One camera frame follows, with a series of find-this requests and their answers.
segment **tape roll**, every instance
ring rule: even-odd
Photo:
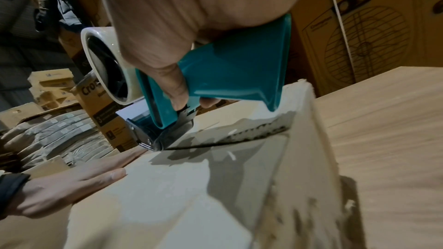
[[[128,105],[143,96],[135,67],[121,57],[113,27],[85,28],[81,38],[92,70],[115,102]]]

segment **hand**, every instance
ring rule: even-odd
[[[146,151],[135,147],[119,155],[32,179],[12,198],[5,214],[41,218],[55,213],[122,179],[126,176],[123,167]]]
[[[296,0],[103,0],[122,56],[152,77],[182,109],[189,94],[177,62],[193,42],[208,43],[227,30],[270,22]],[[201,99],[203,107],[217,103]]]

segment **finger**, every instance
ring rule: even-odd
[[[93,193],[109,186],[110,184],[122,179],[126,176],[126,170],[119,168],[107,173],[101,174],[94,178],[78,182],[72,189],[72,193],[68,196],[68,202],[75,203]]]
[[[75,181],[88,180],[103,173],[124,167],[147,151],[147,149],[141,146],[136,146],[115,156],[92,160],[81,166],[76,166],[69,170],[69,173]]]
[[[206,97],[200,98],[200,105],[203,108],[209,108],[219,102],[220,102],[220,99],[218,99],[218,98],[206,98]]]
[[[189,99],[188,87],[185,77],[177,64],[171,64],[162,68],[142,66],[148,76],[153,78],[163,92],[171,99],[175,111],[183,109]]]

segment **dark sleeve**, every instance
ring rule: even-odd
[[[0,177],[0,216],[8,206],[12,197],[23,187],[28,181],[29,174],[11,173],[4,174]]]

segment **fan illustration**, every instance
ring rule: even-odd
[[[409,26],[390,7],[376,6],[343,17],[353,66],[340,27],[326,46],[324,61],[330,75],[353,84],[396,68],[406,56]]]

